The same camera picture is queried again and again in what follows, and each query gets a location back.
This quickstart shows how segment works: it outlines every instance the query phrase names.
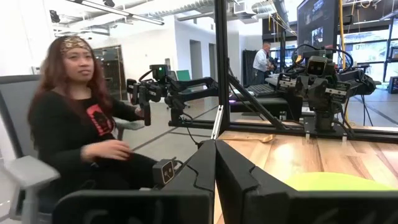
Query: long hair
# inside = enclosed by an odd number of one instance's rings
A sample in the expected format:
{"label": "long hair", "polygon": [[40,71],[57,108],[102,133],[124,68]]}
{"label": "long hair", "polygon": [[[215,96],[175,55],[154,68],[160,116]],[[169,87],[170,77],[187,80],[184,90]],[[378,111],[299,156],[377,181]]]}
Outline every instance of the long hair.
{"label": "long hair", "polygon": [[[61,89],[65,94],[65,99],[71,109],[77,113],[80,117],[85,117],[85,112],[82,105],[72,100],[70,93],[70,79],[66,73],[65,65],[63,63],[63,55],[61,53],[61,45],[68,36],[63,36],[55,39],[47,53],[47,56],[40,69],[41,81],[37,88],[30,108],[28,112],[28,122],[31,123],[31,114],[33,107],[36,102],[42,97],[42,95],[48,91],[52,91],[55,87]],[[93,78],[88,82],[87,87],[91,89],[92,96],[98,100],[99,107],[103,110],[103,113],[108,117],[111,117],[112,101],[111,97],[106,89],[105,79],[100,64],[95,60],[93,49],[90,47],[91,58],[94,60],[94,72]]]}

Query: woman's hand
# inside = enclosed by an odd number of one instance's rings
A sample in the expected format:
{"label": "woman's hand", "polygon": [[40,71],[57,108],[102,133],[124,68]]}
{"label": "woman's hand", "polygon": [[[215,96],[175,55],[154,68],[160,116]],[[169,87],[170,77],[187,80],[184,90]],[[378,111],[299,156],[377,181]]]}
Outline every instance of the woman's hand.
{"label": "woman's hand", "polygon": [[129,159],[130,155],[130,147],[118,140],[89,144],[81,150],[81,157],[86,162],[94,162],[97,157],[125,161]]}
{"label": "woman's hand", "polygon": [[137,107],[136,110],[134,111],[135,114],[140,117],[140,118],[144,118],[144,110],[142,110],[140,107]]}

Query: headband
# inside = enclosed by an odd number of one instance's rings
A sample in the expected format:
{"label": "headband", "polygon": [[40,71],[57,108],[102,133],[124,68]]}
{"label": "headband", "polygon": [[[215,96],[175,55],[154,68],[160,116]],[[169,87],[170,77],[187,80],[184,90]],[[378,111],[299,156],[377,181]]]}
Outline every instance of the headband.
{"label": "headband", "polygon": [[71,36],[66,38],[61,44],[61,54],[65,54],[71,49],[82,48],[91,52],[90,47],[78,36]]}

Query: wooden table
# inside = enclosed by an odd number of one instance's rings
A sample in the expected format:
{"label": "wooden table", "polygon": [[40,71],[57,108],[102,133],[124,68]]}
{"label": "wooden table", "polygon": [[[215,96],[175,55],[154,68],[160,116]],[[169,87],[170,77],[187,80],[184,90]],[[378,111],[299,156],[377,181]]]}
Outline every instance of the wooden table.
{"label": "wooden table", "polygon": [[[268,121],[237,120],[237,122],[269,124]],[[355,128],[398,131],[398,128],[359,126]],[[241,139],[246,136],[264,138],[267,135],[226,131],[219,139]],[[275,135],[274,140],[269,143],[232,140],[225,142],[281,181],[305,172],[337,172],[398,188],[398,145],[396,144],[363,141],[347,141],[344,144],[342,140],[312,138],[307,141],[305,137],[286,135]],[[222,223],[224,219],[216,190],[214,224]]]}

